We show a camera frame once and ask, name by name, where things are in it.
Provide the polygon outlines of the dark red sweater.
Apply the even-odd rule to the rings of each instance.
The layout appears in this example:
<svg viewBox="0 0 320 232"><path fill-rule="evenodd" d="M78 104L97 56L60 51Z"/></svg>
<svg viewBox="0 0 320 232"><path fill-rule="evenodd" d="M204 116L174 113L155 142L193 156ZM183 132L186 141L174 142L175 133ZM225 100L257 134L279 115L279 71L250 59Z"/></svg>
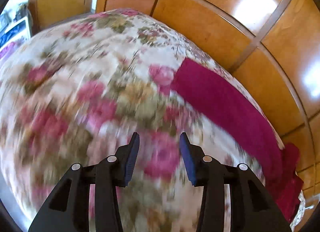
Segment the dark red sweater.
<svg viewBox="0 0 320 232"><path fill-rule="evenodd" d="M288 143L280 149L267 119L227 80L189 58L182 62L171 87L258 160L268 192L292 222L303 186L296 175L299 148Z"/></svg>

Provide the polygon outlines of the floral bed quilt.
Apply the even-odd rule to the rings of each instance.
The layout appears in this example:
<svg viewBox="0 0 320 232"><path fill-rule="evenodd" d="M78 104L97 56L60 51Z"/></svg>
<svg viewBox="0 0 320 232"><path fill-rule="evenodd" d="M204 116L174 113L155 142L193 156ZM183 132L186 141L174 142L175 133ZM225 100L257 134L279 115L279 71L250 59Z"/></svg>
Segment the floral bed quilt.
<svg viewBox="0 0 320 232"><path fill-rule="evenodd" d="M186 58L223 77L266 118L207 53L132 9L54 26L1 59L1 172L24 216L33 222L73 164L98 164L135 132L132 179L116 188L124 231L195 231L203 188L188 180L183 132L220 163L247 164L266 186L258 160L171 87Z"/></svg>

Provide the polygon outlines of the wooden wardrobe doors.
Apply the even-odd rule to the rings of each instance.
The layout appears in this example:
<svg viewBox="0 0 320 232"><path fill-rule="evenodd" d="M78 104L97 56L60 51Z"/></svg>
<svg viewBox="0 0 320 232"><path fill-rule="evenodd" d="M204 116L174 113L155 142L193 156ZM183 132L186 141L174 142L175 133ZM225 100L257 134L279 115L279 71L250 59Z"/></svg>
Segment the wooden wardrobe doors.
<svg viewBox="0 0 320 232"><path fill-rule="evenodd" d="M97 0L185 35L238 79L285 143L300 149L307 197L319 193L319 8L313 0Z"/></svg>

